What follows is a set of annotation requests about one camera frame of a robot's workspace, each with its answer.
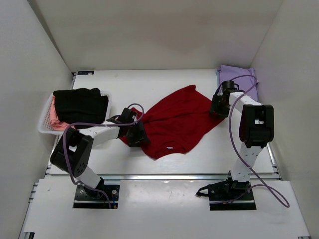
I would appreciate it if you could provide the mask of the red t shirt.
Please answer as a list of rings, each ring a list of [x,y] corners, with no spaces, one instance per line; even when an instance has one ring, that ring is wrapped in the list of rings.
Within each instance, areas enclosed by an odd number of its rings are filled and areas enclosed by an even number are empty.
[[[173,153],[191,151],[223,119],[210,115],[211,100],[189,85],[166,96],[142,117],[149,143],[142,151],[157,160]]]

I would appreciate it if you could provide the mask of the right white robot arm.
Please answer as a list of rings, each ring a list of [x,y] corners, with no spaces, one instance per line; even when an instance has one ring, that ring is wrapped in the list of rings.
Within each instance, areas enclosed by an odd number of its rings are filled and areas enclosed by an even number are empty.
[[[207,185],[196,192],[196,196],[208,197],[216,204],[254,200],[250,184],[251,169],[260,152],[274,138],[273,107],[253,100],[233,80],[224,81],[213,95],[209,113],[231,119],[234,110],[241,114],[241,148],[235,151],[238,158],[226,180]]]

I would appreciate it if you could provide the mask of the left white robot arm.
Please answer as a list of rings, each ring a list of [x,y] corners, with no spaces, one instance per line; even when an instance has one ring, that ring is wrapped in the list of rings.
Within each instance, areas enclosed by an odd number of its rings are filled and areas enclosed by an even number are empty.
[[[103,123],[72,123],[62,134],[53,150],[50,163],[67,172],[75,185],[82,185],[93,199],[108,199],[104,190],[104,180],[89,166],[89,158],[94,147],[109,140],[124,138],[129,147],[149,143],[141,113],[132,106],[124,108],[118,116]]]

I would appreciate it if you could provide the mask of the folded lavender t shirt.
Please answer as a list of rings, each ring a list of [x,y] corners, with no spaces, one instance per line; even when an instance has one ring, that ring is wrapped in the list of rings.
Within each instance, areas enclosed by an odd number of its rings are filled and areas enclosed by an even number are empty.
[[[227,65],[221,65],[216,70],[218,85],[220,86],[224,81],[233,80],[239,86],[240,90],[247,91],[252,88],[246,95],[255,101],[258,101],[257,84],[255,79],[255,71],[253,68],[239,68]]]

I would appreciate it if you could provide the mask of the black t shirt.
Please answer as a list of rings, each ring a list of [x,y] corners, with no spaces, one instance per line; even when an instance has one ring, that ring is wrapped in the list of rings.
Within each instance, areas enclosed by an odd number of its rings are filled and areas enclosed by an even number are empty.
[[[55,110],[60,121],[101,124],[105,121],[108,97],[98,88],[57,90],[53,92]]]

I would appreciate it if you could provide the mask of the pink t shirt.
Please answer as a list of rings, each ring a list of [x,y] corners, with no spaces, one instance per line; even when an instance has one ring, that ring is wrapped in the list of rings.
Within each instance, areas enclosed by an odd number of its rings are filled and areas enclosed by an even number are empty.
[[[68,123],[59,120],[54,102],[52,102],[50,107],[49,125],[56,131],[64,131],[69,126]]]

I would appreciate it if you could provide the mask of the small label sticker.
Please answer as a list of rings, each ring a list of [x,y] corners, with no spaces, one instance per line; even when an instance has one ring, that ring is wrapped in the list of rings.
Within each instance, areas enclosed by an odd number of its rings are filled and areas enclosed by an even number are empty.
[[[93,75],[94,71],[78,71],[77,75]]]

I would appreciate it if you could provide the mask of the white plastic laundry basket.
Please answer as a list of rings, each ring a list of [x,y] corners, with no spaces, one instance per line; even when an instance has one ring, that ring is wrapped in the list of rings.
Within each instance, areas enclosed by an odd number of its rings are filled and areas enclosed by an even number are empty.
[[[107,110],[105,115],[105,121],[106,121],[110,116],[110,110],[112,105],[112,94],[107,91],[101,91],[101,96],[108,97],[108,104],[107,104]],[[50,109],[52,105],[52,100],[53,100],[53,94],[51,93],[40,115],[40,118],[37,124],[37,129],[40,133],[43,133],[43,134],[52,134],[52,135],[60,136],[63,134],[63,131],[55,130],[50,125]]]

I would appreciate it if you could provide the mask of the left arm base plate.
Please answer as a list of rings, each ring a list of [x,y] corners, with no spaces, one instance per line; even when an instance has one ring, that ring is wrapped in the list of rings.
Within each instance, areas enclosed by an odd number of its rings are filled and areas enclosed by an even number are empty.
[[[119,184],[104,183],[104,193],[92,191],[83,185],[76,187],[73,208],[75,209],[117,209],[119,201]]]

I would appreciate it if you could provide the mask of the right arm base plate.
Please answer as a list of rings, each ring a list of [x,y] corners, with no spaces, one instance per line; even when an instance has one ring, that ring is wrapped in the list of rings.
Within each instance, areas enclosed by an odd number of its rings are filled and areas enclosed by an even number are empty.
[[[231,189],[230,183],[209,184],[208,197],[210,211],[253,211],[256,203],[252,190]]]

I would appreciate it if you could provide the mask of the aluminium rail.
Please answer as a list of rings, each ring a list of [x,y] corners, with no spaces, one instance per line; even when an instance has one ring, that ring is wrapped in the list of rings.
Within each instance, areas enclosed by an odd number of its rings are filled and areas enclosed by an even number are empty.
[[[67,174],[46,174],[45,177],[62,177],[70,179],[70,176]],[[280,176],[278,173],[272,174],[259,174],[262,179],[266,180],[278,180]],[[109,174],[100,176],[105,180],[223,180],[226,179],[226,174]]]

